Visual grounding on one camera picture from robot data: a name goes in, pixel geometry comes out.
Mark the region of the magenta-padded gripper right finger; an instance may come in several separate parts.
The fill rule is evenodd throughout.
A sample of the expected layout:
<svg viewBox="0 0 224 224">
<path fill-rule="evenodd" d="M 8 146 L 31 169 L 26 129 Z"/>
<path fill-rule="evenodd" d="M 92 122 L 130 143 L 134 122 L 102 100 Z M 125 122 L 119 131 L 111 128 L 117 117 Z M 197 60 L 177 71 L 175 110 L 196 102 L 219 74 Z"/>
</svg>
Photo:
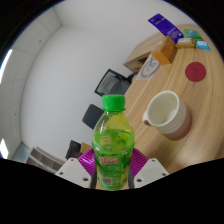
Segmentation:
<svg viewBox="0 0 224 224">
<path fill-rule="evenodd" d="M 156 158 L 148 159 L 139 150 L 133 149 L 128 173 L 130 189 L 144 187 L 168 175 L 169 173 Z"/>
</svg>

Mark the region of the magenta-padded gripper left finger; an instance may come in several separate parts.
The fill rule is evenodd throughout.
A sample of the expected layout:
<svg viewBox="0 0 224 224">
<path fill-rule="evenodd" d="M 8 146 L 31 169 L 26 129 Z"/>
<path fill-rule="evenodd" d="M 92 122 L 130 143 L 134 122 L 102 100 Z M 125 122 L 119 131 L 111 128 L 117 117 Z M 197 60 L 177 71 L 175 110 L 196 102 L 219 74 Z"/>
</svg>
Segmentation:
<svg viewBox="0 0 224 224">
<path fill-rule="evenodd" d="M 69 158 L 56 172 L 56 176 L 83 188 L 95 189 L 97 173 L 94 150 L 89 149 L 78 158 Z"/>
</svg>

